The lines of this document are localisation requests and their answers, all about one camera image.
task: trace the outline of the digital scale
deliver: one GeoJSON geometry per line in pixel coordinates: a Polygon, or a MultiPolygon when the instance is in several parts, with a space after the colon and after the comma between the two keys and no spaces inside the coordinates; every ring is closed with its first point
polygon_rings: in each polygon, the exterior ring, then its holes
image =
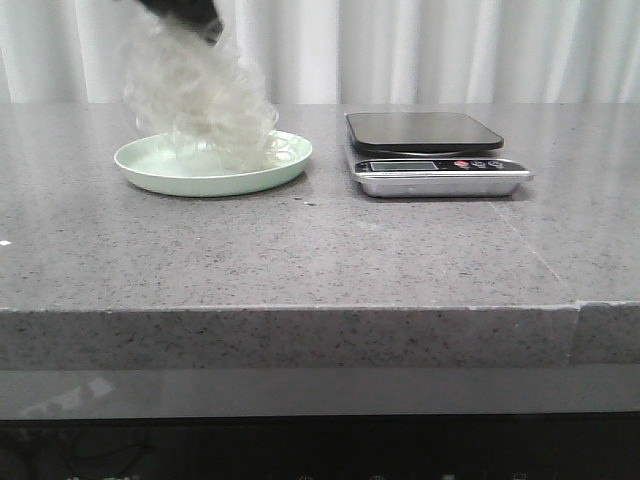
{"type": "Polygon", "coordinates": [[[394,112],[346,118],[351,175],[373,197],[506,196],[533,179],[516,162],[482,156],[504,140],[467,115],[394,112]]]}

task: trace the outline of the white fluffy material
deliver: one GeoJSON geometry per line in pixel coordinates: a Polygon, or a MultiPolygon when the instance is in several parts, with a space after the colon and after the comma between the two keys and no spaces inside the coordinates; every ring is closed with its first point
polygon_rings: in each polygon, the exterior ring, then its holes
{"type": "Polygon", "coordinates": [[[209,149],[227,169],[268,167],[277,111],[259,73],[240,66],[229,28],[211,46],[171,18],[143,13],[133,28],[124,93],[147,133],[168,133],[176,147],[209,149]]]}

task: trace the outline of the plate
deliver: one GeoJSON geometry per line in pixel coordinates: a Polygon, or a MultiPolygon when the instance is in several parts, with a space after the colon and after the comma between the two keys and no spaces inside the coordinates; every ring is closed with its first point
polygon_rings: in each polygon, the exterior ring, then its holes
{"type": "Polygon", "coordinates": [[[162,134],[121,147],[114,160],[127,180],[151,192],[181,197],[243,195],[277,187],[304,172],[311,142],[292,133],[274,134],[278,144],[275,166],[250,173],[230,173],[211,161],[211,151],[198,151],[195,146],[178,155],[168,136],[162,134]]]}

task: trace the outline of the gray stone countertop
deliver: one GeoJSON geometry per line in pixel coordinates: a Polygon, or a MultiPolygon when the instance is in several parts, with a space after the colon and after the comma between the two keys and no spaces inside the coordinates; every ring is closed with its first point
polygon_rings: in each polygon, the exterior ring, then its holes
{"type": "Polygon", "coordinates": [[[0,368],[640,363],[639,105],[280,106],[305,174],[222,199],[128,184],[118,105],[0,106],[0,368]],[[347,111],[467,113],[536,174],[383,200],[347,111]]]}

